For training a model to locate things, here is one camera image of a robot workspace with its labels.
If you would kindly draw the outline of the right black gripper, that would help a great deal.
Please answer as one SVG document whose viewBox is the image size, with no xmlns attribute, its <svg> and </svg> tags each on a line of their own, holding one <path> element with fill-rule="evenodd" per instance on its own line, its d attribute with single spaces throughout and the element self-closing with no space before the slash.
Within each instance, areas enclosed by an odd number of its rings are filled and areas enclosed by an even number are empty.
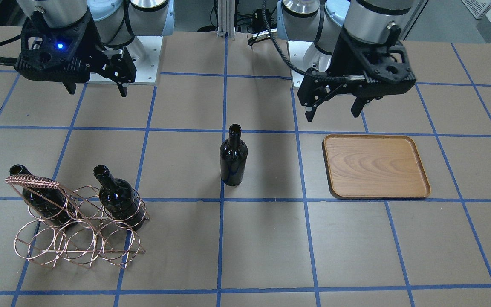
<svg viewBox="0 0 491 307">
<path fill-rule="evenodd" d="M 104 50 L 104 62 L 99 70 L 99 75 L 109 78 L 118 84 L 118 90 L 121 97 L 126 97 L 128 84 L 135 82 L 137 69 L 130 52 L 126 47 L 119 49 Z M 64 87 L 70 95 L 74 95 L 77 89 L 75 82 L 63 82 Z"/>
</svg>

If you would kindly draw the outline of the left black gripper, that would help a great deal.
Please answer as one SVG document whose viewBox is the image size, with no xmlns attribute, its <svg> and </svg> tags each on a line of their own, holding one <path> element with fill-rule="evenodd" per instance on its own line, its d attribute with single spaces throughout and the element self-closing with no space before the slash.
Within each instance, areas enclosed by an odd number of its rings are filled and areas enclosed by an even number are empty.
<svg viewBox="0 0 491 307">
<path fill-rule="evenodd" d="M 305 107 L 306 120 L 313 121 L 315 107 L 338 93 L 348 93 L 348 90 L 355 86 L 357 81 L 353 80 L 351 75 L 330 76 L 327 72 L 308 68 L 297 93 L 300 104 Z M 368 99 L 356 97 L 351 107 L 353 117 L 359 117 L 366 104 Z"/>
</svg>

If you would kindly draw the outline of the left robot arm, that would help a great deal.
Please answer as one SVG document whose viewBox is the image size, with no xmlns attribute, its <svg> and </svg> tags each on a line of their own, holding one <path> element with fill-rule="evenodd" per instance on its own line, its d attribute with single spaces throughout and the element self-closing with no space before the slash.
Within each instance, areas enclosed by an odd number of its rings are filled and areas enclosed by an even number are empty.
<svg viewBox="0 0 491 307">
<path fill-rule="evenodd" d="M 280 0 L 277 35 L 286 41 L 307 41 L 302 65 L 284 55 L 284 63 L 303 77 L 298 89 L 307 121 L 337 95 L 352 95 L 353 117 L 365 105 L 385 96 L 403 95 L 417 82 L 400 41 L 411 0 Z"/>
</svg>

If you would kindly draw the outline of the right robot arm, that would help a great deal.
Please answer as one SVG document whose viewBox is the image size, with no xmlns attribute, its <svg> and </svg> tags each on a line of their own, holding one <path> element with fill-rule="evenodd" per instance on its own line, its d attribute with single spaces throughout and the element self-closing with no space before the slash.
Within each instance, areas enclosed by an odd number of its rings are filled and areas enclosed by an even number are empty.
<svg viewBox="0 0 491 307">
<path fill-rule="evenodd" d="M 20 0 L 27 19 L 14 68 L 31 81 L 155 85 L 162 39 L 175 30 L 173 0 Z"/>
</svg>

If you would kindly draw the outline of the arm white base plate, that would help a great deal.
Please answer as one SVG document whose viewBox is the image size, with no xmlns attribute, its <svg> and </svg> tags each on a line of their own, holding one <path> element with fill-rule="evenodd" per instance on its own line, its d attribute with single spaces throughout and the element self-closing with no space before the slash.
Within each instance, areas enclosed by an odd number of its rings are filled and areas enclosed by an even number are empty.
<svg viewBox="0 0 491 307">
<path fill-rule="evenodd" d="M 136 36 L 126 46 L 136 68 L 134 85 L 156 85 L 163 37 Z"/>
<path fill-rule="evenodd" d="M 302 71 L 315 68 L 325 72 L 331 64 L 331 54 L 326 55 L 313 41 L 288 41 L 289 61 Z"/>
</svg>

